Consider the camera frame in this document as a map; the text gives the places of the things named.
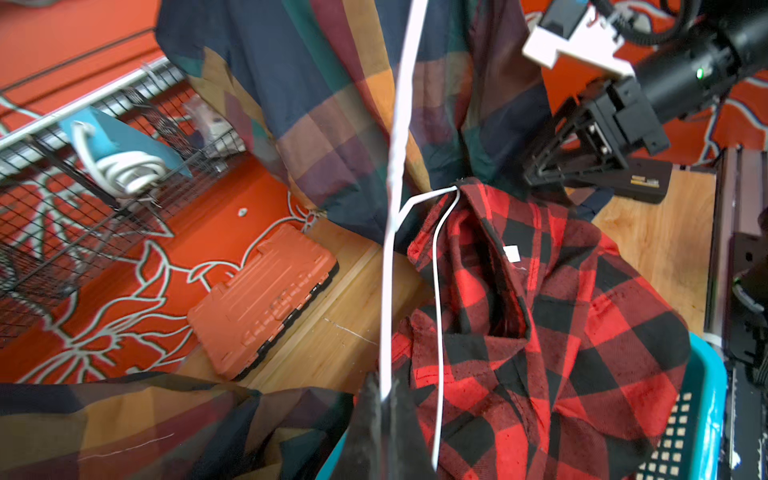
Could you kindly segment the red black plaid shirt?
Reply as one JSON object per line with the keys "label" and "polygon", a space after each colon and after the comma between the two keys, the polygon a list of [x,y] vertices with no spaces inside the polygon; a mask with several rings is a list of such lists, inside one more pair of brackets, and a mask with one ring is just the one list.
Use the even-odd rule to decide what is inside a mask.
{"label": "red black plaid shirt", "polygon": [[626,479],[649,460],[691,347],[682,317],[568,209],[476,179],[407,256],[440,300],[392,340],[442,479]]}

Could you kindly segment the white wire hanger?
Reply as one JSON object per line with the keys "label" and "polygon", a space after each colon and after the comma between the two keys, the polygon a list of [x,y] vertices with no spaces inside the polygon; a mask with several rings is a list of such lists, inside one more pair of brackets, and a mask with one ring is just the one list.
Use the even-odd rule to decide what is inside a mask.
{"label": "white wire hanger", "polygon": [[[388,150],[387,166],[387,195],[388,218],[384,234],[382,257],[382,293],[380,307],[380,342],[379,342],[379,392],[380,399],[386,400],[392,390],[392,381],[396,378],[392,370],[393,358],[393,288],[394,288],[394,253],[396,236],[413,208],[429,200],[440,198],[448,193],[455,195],[446,213],[440,217],[434,240],[438,240],[442,227],[458,204],[460,192],[455,186],[430,191],[427,193],[403,198],[403,185],[407,159],[407,144],[410,135],[414,99],[414,75],[420,40],[425,25],[428,3],[413,1],[410,4],[401,48],[400,63],[395,75],[395,99],[393,108],[392,130]],[[442,328],[436,333],[437,366],[443,366],[444,343]],[[427,447],[430,461],[435,469],[438,467],[440,453],[440,438],[444,413],[444,374],[438,366],[437,407],[435,414],[435,430],[431,446]]]}

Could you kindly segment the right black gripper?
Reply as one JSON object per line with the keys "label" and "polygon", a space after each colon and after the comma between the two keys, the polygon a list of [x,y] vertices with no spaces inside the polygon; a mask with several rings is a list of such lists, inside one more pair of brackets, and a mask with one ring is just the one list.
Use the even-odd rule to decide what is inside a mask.
{"label": "right black gripper", "polygon": [[633,76],[598,79],[570,98],[530,144],[523,178],[531,186],[582,181],[628,168],[627,157],[671,146],[662,122]]}

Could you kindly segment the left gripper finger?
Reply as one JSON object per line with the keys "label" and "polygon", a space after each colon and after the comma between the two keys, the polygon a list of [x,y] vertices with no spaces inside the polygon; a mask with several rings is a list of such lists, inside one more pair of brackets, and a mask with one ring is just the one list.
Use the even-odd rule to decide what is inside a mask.
{"label": "left gripper finger", "polygon": [[380,399],[376,372],[359,391],[347,430],[329,456],[331,479],[436,479],[413,392],[395,378]]}

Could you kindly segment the dark multicolour plaid shirt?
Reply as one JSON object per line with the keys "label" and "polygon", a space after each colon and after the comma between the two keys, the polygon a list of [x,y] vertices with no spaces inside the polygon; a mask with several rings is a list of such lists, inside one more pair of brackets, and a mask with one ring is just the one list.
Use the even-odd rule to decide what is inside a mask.
{"label": "dark multicolour plaid shirt", "polygon": [[[309,208],[374,242],[410,5],[406,1],[164,1],[162,52],[248,150]],[[517,198],[551,117],[517,1],[432,1],[413,74],[403,193],[476,178]]]}

